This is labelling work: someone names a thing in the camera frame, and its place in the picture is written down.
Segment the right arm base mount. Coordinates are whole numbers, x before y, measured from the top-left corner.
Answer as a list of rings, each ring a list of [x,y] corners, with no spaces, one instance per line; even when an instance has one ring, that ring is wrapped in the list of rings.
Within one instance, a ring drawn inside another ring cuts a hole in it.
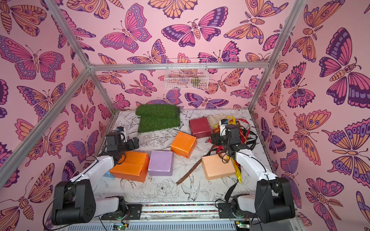
[[[232,196],[228,202],[217,199],[214,203],[219,218],[249,219],[256,212],[255,197],[251,194],[239,194]]]

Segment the large orange gift box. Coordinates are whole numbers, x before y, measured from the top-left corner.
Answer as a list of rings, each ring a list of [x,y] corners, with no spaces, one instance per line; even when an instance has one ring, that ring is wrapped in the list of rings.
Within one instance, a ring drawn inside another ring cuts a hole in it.
[[[109,172],[116,178],[145,182],[148,172],[149,156],[147,153],[129,151],[126,152],[126,158],[121,158],[119,163]]]

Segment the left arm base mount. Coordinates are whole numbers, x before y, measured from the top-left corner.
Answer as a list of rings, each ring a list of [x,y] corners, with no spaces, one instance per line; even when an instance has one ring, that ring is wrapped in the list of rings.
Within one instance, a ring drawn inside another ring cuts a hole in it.
[[[141,204],[128,204],[119,206],[115,212],[107,213],[101,216],[101,220],[139,220],[142,213]]]

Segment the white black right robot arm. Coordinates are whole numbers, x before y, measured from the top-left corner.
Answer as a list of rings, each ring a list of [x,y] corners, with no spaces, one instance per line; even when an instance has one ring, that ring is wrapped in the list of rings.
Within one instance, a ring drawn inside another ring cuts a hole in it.
[[[255,181],[255,193],[234,195],[237,184],[225,194],[219,212],[229,212],[237,218],[251,218],[261,223],[271,223],[295,217],[295,205],[291,184],[287,178],[278,177],[268,170],[252,153],[252,145],[247,143],[251,135],[236,121],[222,119],[217,132],[211,136],[212,144],[220,146],[218,158],[222,165],[231,164],[236,173],[245,170]]]

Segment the black printed ribbon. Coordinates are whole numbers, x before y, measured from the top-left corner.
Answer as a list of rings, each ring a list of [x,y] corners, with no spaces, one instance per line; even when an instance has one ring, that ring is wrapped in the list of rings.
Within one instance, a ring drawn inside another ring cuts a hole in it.
[[[226,126],[226,148],[227,156],[236,161],[237,151],[247,149],[253,150],[257,143],[257,135],[245,127],[236,125]]]

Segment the lilac gift box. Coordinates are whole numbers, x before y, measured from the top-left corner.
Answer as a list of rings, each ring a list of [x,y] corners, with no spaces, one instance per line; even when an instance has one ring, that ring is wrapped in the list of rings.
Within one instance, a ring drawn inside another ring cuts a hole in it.
[[[148,174],[150,176],[172,176],[173,160],[172,151],[152,151],[149,158]]]

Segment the brown ribbon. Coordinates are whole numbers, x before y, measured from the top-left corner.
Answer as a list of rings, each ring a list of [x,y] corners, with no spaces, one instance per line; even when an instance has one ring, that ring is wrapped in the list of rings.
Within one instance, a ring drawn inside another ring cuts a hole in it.
[[[222,161],[225,161],[225,163],[228,163],[229,160],[231,159],[229,156],[227,156],[226,154],[226,151],[224,150],[223,147],[221,146],[217,146],[215,144],[213,144],[210,148],[210,150],[208,151],[208,153],[206,155],[204,155],[203,157],[208,157],[208,156],[211,156],[212,155],[212,152],[215,152],[214,154],[215,155],[218,155],[219,158],[221,158]],[[179,185],[181,184],[183,181],[185,181],[192,173],[193,171],[200,165],[200,163],[202,162],[202,158],[199,159],[193,166],[192,168],[182,177],[180,178],[177,182],[176,182],[176,185]]]

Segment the light blue gift box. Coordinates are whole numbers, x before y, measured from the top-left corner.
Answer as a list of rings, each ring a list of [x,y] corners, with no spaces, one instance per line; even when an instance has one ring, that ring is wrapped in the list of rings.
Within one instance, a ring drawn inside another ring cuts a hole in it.
[[[104,174],[104,177],[107,177],[107,178],[112,178],[114,179],[115,176],[113,174],[111,174],[109,171],[107,171],[105,174]]]

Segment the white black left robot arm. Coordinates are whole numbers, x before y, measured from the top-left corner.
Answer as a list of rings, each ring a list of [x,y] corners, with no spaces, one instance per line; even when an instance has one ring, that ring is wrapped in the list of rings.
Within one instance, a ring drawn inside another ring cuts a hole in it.
[[[95,161],[82,173],[68,181],[59,182],[51,206],[50,218],[55,226],[88,223],[107,215],[127,218],[129,209],[123,196],[95,199],[93,189],[99,180],[115,166],[128,160],[128,152],[139,148],[137,137],[128,138],[123,127],[106,135],[106,143]]]

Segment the peach gift box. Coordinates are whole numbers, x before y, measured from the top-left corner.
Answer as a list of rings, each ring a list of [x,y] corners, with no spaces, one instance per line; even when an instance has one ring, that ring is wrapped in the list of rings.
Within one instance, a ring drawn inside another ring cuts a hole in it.
[[[202,158],[202,167],[205,178],[208,181],[223,177],[233,176],[236,171],[233,164],[229,161],[224,163],[219,155],[210,155]]]

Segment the dark red gift box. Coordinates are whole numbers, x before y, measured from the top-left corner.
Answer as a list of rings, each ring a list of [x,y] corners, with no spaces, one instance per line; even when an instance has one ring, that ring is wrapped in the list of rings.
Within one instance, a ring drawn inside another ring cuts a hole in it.
[[[197,139],[210,137],[212,134],[211,126],[206,117],[201,117],[201,118],[190,120],[189,128],[190,128],[191,135],[196,137]]]

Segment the small orange gift box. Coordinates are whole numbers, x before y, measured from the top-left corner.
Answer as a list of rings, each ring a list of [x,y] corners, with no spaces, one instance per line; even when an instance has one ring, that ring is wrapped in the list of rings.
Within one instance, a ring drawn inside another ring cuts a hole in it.
[[[174,152],[176,155],[185,158],[190,158],[196,145],[197,145],[196,137],[188,135],[183,132],[178,132],[170,148],[171,151]]]

